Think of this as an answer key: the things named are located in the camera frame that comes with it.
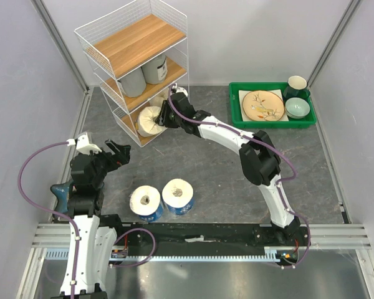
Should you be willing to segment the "cream roll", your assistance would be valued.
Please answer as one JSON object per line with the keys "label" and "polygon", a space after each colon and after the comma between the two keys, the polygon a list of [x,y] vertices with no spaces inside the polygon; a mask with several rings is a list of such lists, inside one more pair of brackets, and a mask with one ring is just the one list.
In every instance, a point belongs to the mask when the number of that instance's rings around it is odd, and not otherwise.
{"label": "cream roll", "polygon": [[164,97],[163,95],[157,95],[155,97],[153,97],[151,100],[150,100],[150,105],[152,107],[159,107],[161,108],[162,107],[162,104],[163,102],[166,100],[166,97]]}
{"label": "cream roll", "polygon": [[162,133],[166,130],[164,126],[160,126],[155,122],[161,111],[160,107],[145,107],[137,118],[137,131],[142,137],[150,137]]}

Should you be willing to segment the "grey paper towel roll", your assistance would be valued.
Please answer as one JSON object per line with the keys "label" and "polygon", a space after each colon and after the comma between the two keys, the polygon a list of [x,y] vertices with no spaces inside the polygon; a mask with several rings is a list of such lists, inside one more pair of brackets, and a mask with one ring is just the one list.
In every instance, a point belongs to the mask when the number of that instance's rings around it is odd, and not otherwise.
{"label": "grey paper towel roll", "polygon": [[160,54],[141,67],[146,83],[162,83],[168,73],[165,54]]}

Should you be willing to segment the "white wire wooden shelf rack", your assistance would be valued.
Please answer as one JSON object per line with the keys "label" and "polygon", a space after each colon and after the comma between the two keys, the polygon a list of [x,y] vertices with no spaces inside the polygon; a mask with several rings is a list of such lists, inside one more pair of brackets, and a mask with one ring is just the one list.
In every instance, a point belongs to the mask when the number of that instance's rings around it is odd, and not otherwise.
{"label": "white wire wooden shelf rack", "polygon": [[[164,1],[132,1],[75,29],[113,118],[138,146],[155,136],[137,131],[139,113],[171,84],[189,87],[188,19]],[[168,73],[159,84],[146,83],[139,97],[128,97],[118,80],[160,54]]]}

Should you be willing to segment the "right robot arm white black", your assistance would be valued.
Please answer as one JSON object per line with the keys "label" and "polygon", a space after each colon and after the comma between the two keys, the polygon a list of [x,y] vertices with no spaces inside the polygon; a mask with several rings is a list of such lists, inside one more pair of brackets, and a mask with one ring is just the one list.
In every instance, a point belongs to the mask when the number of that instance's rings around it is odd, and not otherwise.
{"label": "right robot arm white black", "polygon": [[280,245],[287,245],[295,239],[300,220],[282,186],[281,154],[266,132],[238,130],[206,111],[195,110],[186,94],[174,88],[164,100],[156,123],[165,128],[181,128],[189,135],[213,141],[236,153],[243,175],[259,188],[265,199],[274,240]]}

